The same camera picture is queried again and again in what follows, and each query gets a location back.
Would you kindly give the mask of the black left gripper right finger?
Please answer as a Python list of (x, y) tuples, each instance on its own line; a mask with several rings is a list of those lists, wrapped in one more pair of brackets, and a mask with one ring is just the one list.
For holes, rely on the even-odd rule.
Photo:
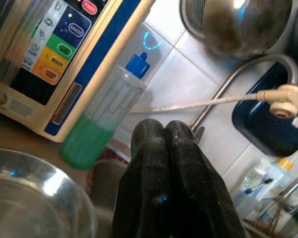
[(231, 196), (184, 122), (166, 127), (174, 207), (175, 238), (243, 238)]

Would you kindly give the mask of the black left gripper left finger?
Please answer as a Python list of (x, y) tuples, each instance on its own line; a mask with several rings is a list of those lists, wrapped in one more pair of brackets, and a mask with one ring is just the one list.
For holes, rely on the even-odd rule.
[(131, 138), (132, 159), (116, 193), (113, 238), (168, 238), (171, 181), (163, 125), (155, 119), (138, 123)]

